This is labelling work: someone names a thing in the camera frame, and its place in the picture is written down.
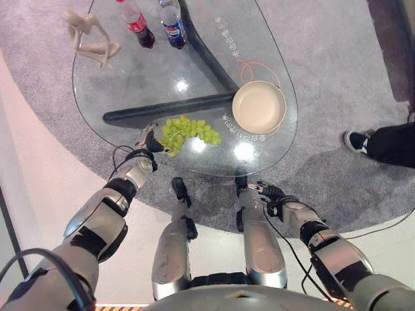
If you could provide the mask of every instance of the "coca-cola bottle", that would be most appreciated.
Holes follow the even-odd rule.
[[[136,34],[140,45],[151,49],[156,39],[150,29],[148,29],[143,11],[139,9],[136,0],[117,0],[117,2],[121,17],[128,25],[128,28]]]

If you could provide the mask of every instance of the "gray carpet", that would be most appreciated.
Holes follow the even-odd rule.
[[[258,1],[287,64],[298,97],[298,129],[288,154],[250,176],[279,185],[313,206],[339,231],[378,224],[409,211],[415,171],[349,152],[340,134],[406,121],[396,102],[365,0]],[[106,177],[113,146],[82,120],[73,99],[73,52],[59,11],[87,12],[89,1],[0,0],[0,47],[39,119],[81,162]],[[196,222],[236,231],[230,178],[160,166],[140,190],[143,202],[169,212],[170,179],[183,176]],[[281,230],[287,235],[287,228]]]

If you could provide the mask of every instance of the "beige bowl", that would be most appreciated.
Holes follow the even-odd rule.
[[[287,103],[281,90],[272,83],[252,81],[236,92],[232,102],[233,117],[250,133],[267,133],[283,121]]]

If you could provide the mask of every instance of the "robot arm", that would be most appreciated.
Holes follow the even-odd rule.
[[[355,245],[330,230],[314,209],[275,186],[249,184],[267,197],[267,211],[288,224],[307,246],[311,264],[332,297],[347,299],[354,310],[412,310],[414,291],[385,275],[374,274],[366,256]]]
[[[93,300],[98,281],[98,263],[118,249],[128,227],[124,217],[133,197],[157,169],[152,152],[163,151],[148,127],[136,150],[115,176],[96,192],[69,221],[64,240],[53,253],[76,273]],[[5,310],[79,310],[74,296],[56,267],[43,259],[18,285],[2,307]]]

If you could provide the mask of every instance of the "black pants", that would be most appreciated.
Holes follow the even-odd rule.
[[[415,168],[415,123],[378,129],[368,139],[367,151],[376,161]]]

